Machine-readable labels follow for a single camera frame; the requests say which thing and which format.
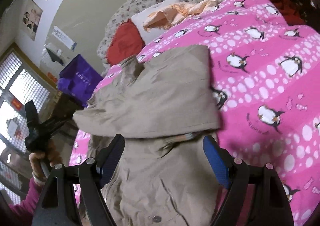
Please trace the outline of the magenta left sleeve forearm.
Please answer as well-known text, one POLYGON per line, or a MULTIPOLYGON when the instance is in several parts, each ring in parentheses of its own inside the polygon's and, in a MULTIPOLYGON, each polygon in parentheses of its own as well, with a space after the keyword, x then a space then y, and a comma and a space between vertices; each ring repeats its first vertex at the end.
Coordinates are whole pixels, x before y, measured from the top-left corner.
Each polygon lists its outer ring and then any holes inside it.
POLYGON ((29 182, 29 190, 25 200, 21 201, 20 204, 9 205, 14 217, 14 225, 29 226, 32 224, 34 212, 43 187, 44 182, 32 178, 29 182))

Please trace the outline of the person left hand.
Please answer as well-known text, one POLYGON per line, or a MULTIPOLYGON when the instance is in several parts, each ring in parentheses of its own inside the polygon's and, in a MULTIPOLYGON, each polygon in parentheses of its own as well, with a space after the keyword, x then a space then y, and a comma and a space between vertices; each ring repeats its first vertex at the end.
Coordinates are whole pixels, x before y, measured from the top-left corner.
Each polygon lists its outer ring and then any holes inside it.
POLYGON ((60 153, 56 149, 56 145, 53 140, 48 142, 48 148, 44 152, 31 152, 29 154, 29 161, 33 170, 33 175, 37 178, 43 179, 45 177, 44 170, 49 170, 50 167, 54 167, 56 164, 62 163, 60 153))

